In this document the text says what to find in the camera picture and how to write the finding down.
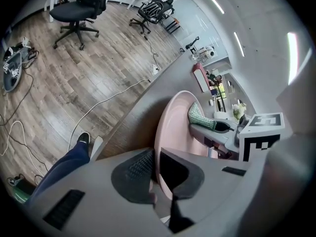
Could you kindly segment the person's left hand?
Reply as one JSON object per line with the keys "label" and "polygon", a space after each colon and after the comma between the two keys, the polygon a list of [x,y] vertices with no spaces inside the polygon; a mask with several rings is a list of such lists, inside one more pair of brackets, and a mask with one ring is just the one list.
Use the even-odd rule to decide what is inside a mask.
{"label": "person's left hand", "polygon": [[158,196],[156,194],[157,187],[158,187],[157,183],[151,179],[150,185],[149,185],[149,195],[151,199],[153,200],[154,205],[157,203],[157,200],[158,200]]}

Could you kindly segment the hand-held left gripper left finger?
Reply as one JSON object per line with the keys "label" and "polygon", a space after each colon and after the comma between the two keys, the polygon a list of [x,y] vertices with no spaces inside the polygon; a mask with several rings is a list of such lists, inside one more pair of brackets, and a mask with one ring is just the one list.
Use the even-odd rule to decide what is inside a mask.
{"label": "hand-held left gripper left finger", "polygon": [[151,148],[88,163],[41,193],[29,215],[50,237],[169,237],[150,192],[154,168]]}

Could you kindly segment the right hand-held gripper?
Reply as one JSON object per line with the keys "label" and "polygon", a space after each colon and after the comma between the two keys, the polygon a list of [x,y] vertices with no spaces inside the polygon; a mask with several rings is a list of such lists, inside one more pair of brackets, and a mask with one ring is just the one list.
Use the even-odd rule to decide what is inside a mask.
{"label": "right hand-held gripper", "polygon": [[[239,124],[229,119],[214,120],[218,123],[214,130],[190,124],[190,134],[221,155],[229,151],[237,153],[239,161],[253,160],[284,137],[283,113],[255,114],[251,119],[243,116]],[[231,127],[236,127],[232,135]]]}

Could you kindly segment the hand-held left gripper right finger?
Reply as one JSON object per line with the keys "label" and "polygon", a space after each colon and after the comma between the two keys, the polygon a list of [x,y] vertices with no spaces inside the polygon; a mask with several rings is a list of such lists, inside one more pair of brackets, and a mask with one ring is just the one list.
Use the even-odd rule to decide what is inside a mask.
{"label": "hand-held left gripper right finger", "polygon": [[162,148],[161,187],[171,191],[169,227],[187,228],[209,216],[237,187],[248,164]]}

